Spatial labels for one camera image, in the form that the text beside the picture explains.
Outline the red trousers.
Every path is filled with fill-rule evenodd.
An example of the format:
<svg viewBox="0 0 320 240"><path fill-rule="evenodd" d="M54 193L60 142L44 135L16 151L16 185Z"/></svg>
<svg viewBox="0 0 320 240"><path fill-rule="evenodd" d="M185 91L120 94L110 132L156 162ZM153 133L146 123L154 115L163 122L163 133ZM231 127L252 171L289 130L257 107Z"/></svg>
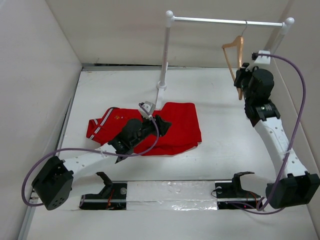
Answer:
<svg viewBox="0 0 320 240"><path fill-rule="evenodd" d="M170 122L171 127L144 156L173 156L197 147L202 142L194 103L167 102L162 109L155 110L153 115L159 115ZM101 118L89 120L86 137L104 145L112 140L130 119L141 121L143 117L137 109L110 107Z"/></svg>

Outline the wooden clothes hanger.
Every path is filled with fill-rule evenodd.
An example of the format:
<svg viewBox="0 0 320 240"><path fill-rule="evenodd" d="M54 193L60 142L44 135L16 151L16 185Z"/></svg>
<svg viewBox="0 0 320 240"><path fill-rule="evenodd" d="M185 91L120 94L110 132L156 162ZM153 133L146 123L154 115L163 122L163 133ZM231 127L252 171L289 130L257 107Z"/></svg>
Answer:
<svg viewBox="0 0 320 240"><path fill-rule="evenodd" d="M233 42L225 43L225 44L223 44L221 46L233 82L236 81L236 76L235 76L235 74L234 74L234 72L232 70L232 66L231 66L231 63L229 61L226 49L228 49L228 48L236 48L236 53L237 53L236 64L237 64L237 69L239 69L242 66L242 63L243 63L243 52L244 52L244 37L243 37L243 34L244 34L245 30L247 29L247 27L248 27L248 21L245 20L245 28L242 31L241 35L238 35L233 40Z"/></svg>

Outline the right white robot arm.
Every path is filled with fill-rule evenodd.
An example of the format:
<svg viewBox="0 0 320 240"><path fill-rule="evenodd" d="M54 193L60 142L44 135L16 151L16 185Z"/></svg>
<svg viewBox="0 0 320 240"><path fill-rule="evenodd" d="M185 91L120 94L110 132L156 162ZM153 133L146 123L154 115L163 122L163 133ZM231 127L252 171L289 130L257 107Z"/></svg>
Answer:
<svg viewBox="0 0 320 240"><path fill-rule="evenodd" d="M251 171L239 172L232 178L231 191L237 197L248 192L265 197L274 209L306 205L320 186L320 178L316 173L310 174L289 148L281 115L270 100L273 74L258 67L249 71L247 67L248 63L244 63L237 70L234 85L242 90L245 114L261 137L277 178L259 177Z"/></svg>

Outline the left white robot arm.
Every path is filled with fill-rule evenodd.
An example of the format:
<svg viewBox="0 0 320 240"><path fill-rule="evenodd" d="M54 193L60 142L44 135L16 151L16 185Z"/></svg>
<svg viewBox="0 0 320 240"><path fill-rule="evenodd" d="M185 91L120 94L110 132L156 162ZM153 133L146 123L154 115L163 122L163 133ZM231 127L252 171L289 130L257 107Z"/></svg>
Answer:
<svg viewBox="0 0 320 240"><path fill-rule="evenodd" d="M137 156L135 147L151 135L157 139L165 136L171 126L159 115L130 119L112 140L98 149L88 149L73 158L49 158L31 185L48 211L59 208L73 196L81 196L82 200L107 199L114 192L113 182L104 173L107 165Z"/></svg>

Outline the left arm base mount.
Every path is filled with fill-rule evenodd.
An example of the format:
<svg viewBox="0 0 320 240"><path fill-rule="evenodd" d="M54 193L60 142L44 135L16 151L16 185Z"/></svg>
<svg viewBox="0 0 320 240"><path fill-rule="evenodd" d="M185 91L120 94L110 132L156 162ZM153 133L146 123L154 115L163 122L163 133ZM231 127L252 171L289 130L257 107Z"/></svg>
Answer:
<svg viewBox="0 0 320 240"><path fill-rule="evenodd" d="M120 211L127 209L127 182L112 182L104 173L96 175L102 180L104 187L97 194L81 196L79 208L81 210Z"/></svg>

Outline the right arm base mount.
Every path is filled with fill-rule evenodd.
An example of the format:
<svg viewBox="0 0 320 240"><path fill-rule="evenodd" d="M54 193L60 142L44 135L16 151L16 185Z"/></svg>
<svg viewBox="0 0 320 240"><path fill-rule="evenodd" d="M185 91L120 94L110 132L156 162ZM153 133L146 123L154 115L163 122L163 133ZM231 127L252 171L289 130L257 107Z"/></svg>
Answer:
<svg viewBox="0 0 320 240"><path fill-rule="evenodd" d="M217 201L218 210L236 210L237 207L243 210L255 209L260 195L244 190L241 187L240 177L254 174L251 171L238 172L231 180L219 180L214 183L215 189L211 196Z"/></svg>

